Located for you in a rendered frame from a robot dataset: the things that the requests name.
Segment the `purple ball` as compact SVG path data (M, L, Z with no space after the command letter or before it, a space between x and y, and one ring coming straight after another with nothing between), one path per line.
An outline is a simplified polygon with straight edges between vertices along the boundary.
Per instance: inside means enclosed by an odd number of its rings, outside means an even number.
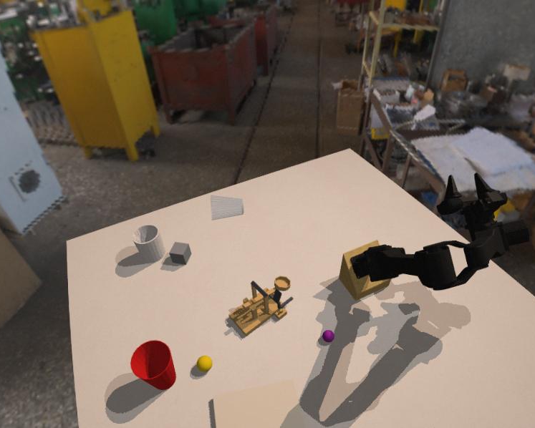
M326 342L331 342L333 341L334 339L334 333L330 330L326 330L323 334L322 334L322 337L323 339L326 341Z

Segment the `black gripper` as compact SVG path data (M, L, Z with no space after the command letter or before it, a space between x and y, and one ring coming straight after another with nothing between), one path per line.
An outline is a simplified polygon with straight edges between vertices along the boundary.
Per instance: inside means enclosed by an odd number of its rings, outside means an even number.
M486 184L486 181L478 173L474 174L474 180L475 180L476 191L477 191L477 196L479 200L484 193L495 191ZM500 195L505 200L502 205L506 204L506 202L508 201L506 193L500 193ZM448 214L453 214L456 211L462 209L460 211L460 214L464 215L466 222L467 222L467 225L465 225L464 228L465 230L469 230L469 232L478 229L485 223L490 223L494 221L493 219L490 219L489 216L484 216L485 220L477 219L476 215L473 213L469 205L472 203L476 203L477 200L470 200L470 201L463 202L460 199L461 196L462 195L458 192L453 176L452 175L448 176L448 185L447 185L447 190L445 192L445 199L443 202L441 202L440 205L436 206L438 209L438 212L441 215L448 215Z

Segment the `wooden toy catapult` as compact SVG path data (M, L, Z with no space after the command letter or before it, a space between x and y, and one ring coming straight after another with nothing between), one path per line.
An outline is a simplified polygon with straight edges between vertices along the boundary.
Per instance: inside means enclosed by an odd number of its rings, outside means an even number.
M274 281L274 288L264 290L255 282L251 282L252 298L243 300L235 311L229 314L232 321L240 328L246 336L257 329L262 323L268 321L272 316L281 320L287 315L285 305L294 300L292 297L282 303L280 301L282 293L290 289L291 280L286 276L278 276ZM259 292L256 294L256 290Z

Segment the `dark red cup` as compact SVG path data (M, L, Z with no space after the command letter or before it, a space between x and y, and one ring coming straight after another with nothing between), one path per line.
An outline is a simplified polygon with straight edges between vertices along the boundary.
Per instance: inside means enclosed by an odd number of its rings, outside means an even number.
M136 377L159 390L169 389L175 383L171 351L162 341L141 344L132 355L130 365Z

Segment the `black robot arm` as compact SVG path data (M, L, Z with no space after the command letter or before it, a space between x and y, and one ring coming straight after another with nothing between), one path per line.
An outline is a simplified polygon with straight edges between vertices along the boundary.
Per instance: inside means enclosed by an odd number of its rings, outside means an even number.
M480 200L470 205L477 219L484 216L494 219L494 212L505 200L499 191L486 192ZM400 274L417 276L420 282L434 291L444 290L467 283L471 276L488 267L491 258L510 252L509 246L529 242L529 228L524 220L503 224L497 220L485 223L470 232L472 243L465 244L447 240L423 247L415 254L405 254L404 248L391 245L369 247L350 258L356 277L370 275L370 281L384 281ZM456 277L449 246L464 248L467 267Z

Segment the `grey open cup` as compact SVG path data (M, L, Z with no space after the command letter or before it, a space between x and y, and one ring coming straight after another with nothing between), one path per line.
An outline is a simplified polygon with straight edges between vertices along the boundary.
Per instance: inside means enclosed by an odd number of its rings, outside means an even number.
M158 262L165 255L161 234L155 225L140 226L133 232L132 240L145 262Z

